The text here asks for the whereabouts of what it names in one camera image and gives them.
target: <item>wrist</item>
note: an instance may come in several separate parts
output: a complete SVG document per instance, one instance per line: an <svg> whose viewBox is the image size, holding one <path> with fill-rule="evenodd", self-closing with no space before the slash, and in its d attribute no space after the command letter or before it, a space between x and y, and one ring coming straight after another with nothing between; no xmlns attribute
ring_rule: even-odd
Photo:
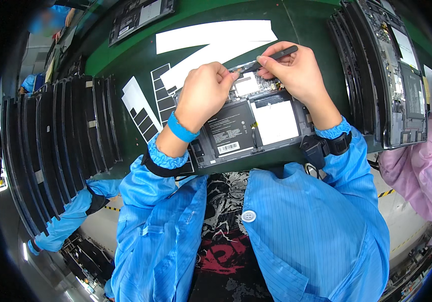
<svg viewBox="0 0 432 302"><path fill-rule="evenodd" d="M331 129L342 122L342 116L330 96L325 93L320 99L306 104L313 124L318 130Z"/></svg>
<svg viewBox="0 0 432 302"><path fill-rule="evenodd" d="M185 115L184 113L178 111L177 108L176 111L174 111L174 116L176 117L178 123L191 133L198 133L198 131L202 127L201 123L197 120L197 118L189 117L188 115Z"/></svg>
<svg viewBox="0 0 432 302"><path fill-rule="evenodd" d="M173 159L183 156L188 148L188 144L178 138L168 125L164 127L156 139L157 149Z"/></svg>

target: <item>circuit board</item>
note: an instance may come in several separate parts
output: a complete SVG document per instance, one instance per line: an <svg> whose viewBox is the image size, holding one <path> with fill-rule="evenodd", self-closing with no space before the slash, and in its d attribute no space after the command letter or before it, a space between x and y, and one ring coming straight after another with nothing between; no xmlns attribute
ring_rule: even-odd
<svg viewBox="0 0 432 302"><path fill-rule="evenodd" d="M259 94L267 94L282 90L285 86L280 80L273 78L270 80L263 79L257 72L244 72L247 66L253 65L255 61L243 64L230 69L230 72L241 72L242 76L237 79L231 86L228 94L227 103L254 98Z"/></svg>

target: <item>green workbench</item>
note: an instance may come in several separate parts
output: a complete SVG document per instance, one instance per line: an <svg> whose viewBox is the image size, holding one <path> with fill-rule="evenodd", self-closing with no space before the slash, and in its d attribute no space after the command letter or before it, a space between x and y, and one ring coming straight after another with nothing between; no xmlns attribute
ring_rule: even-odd
<svg viewBox="0 0 432 302"><path fill-rule="evenodd" d="M176 13L164 20L133 34L118 45L108 47L105 41L88 58L86 74L92 76L113 74L116 79L116 92L119 96L123 94L122 87L134 76L153 111L157 112L150 72L167 63L174 66L204 46L178 49L156 55L156 33L216 21L271 20L272 30L279 41L291 41L313 49L330 97L340 113L352 123L342 65L326 24L328 17L339 8L336 5L338 1L326 2L328 3L305 0L219 0L217 2L180 0ZM268 45L265 45L254 49L224 65L230 68L255 60L255 57L267 47ZM102 178L124 177L129 172L130 164L147 148L122 101L115 104L114 111L117 139L124 161L117 163L110 175L101 175ZM368 152L380 150L382 150L380 144L374 143L373 138L369 137ZM304 162L297 145L199 171L197 167L195 169L197 174L241 171L251 168L267 169L291 161Z"/></svg>

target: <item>blue wristband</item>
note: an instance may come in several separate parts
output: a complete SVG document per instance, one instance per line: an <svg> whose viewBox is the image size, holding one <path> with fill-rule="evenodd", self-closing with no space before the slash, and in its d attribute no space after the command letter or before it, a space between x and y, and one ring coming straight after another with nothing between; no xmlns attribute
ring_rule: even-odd
<svg viewBox="0 0 432 302"><path fill-rule="evenodd" d="M177 121L174 112L171 113L171 116L167 121L167 125L169 126L169 129L171 129L171 131L174 133L174 135L184 142L192 142L199 135L199 131L198 133L192 133L191 131L181 126L181 124L179 124L179 122Z"/></svg>

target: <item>white button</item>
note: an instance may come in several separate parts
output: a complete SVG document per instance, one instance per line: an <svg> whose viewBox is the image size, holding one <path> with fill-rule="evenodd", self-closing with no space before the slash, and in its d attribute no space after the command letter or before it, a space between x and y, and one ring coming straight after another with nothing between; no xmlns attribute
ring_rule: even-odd
<svg viewBox="0 0 432 302"><path fill-rule="evenodd" d="M253 211L244 211L241 214L241 220L244 222L253 222L256 219L256 213Z"/></svg>

